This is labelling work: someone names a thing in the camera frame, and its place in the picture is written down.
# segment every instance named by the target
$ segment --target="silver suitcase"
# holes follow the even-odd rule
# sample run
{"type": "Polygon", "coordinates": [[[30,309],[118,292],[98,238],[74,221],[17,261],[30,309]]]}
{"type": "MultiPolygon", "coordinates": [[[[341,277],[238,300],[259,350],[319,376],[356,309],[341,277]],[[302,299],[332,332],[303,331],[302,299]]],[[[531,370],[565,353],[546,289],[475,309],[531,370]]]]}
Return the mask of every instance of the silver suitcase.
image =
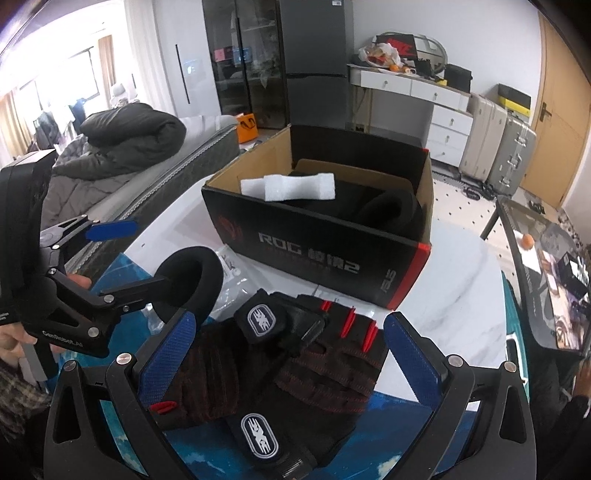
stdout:
{"type": "Polygon", "coordinates": [[[522,120],[509,115],[486,182],[495,192],[513,196],[525,175],[534,149],[535,132],[522,120]]]}
{"type": "Polygon", "coordinates": [[[468,112],[474,121],[459,170],[473,179],[485,181],[499,150],[507,111],[480,95],[472,94],[468,112]]]}

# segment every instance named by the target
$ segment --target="blue tablecloth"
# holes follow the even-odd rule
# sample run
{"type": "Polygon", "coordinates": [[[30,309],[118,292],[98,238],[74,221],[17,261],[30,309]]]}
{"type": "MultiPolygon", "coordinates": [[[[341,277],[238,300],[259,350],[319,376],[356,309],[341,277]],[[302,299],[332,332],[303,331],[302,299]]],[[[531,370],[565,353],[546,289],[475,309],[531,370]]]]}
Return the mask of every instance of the blue tablecloth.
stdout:
{"type": "MultiPolygon", "coordinates": [[[[96,283],[93,291],[98,292],[107,287],[148,277],[144,270],[121,254],[96,283]]],[[[99,359],[67,352],[62,355],[61,363],[76,359],[85,367],[106,365],[119,353],[135,353],[149,336],[150,330],[144,315],[141,312],[130,313],[124,315],[115,328],[109,344],[111,354],[107,358],[99,359]]],[[[123,459],[132,468],[144,472],[119,424],[114,408],[109,402],[103,402],[103,409],[123,459]]],[[[374,393],[368,409],[359,419],[347,444],[328,467],[314,470],[308,478],[380,480],[407,450],[430,414],[431,410],[419,403],[374,393]]],[[[475,416],[476,413],[472,411],[465,413],[438,471],[446,470],[455,463],[475,416]]],[[[262,479],[242,456],[223,421],[174,430],[166,435],[176,452],[200,480],[262,479]]]]}

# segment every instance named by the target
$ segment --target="orange bag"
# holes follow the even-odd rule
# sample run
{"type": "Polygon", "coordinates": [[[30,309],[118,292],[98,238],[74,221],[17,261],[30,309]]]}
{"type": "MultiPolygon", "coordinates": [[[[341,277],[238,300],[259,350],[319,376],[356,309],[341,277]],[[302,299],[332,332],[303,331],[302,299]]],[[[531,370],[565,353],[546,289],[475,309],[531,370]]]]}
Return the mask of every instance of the orange bag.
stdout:
{"type": "Polygon", "coordinates": [[[236,117],[238,124],[238,143],[246,143],[258,137],[258,128],[254,113],[240,114],[236,117]]]}

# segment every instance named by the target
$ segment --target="black refrigerator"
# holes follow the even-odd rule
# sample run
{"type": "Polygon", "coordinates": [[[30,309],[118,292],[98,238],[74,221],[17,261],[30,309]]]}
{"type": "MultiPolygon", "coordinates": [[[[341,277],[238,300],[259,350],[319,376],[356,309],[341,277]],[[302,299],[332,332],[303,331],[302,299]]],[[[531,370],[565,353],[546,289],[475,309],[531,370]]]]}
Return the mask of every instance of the black refrigerator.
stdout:
{"type": "Polygon", "coordinates": [[[351,112],[352,1],[278,4],[290,123],[345,128],[351,112]]]}
{"type": "Polygon", "coordinates": [[[203,0],[222,113],[345,128],[352,0],[203,0]]]}

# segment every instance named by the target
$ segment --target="mattress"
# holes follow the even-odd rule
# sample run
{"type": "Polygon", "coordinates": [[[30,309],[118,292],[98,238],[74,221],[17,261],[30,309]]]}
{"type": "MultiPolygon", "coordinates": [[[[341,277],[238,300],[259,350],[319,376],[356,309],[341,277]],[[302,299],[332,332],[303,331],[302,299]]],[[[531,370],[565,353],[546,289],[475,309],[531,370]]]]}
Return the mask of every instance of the mattress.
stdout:
{"type": "Polygon", "coordinates": [[[187,136],[181,150],[168,160],[138,173],[88,211],[91,220],[134,220],[133,236],[87,245],[66,270],[96,281],[113,260],[191,185],[217,172],[239,155],[236,119],[231,116],[181,119],[187,136]]]}

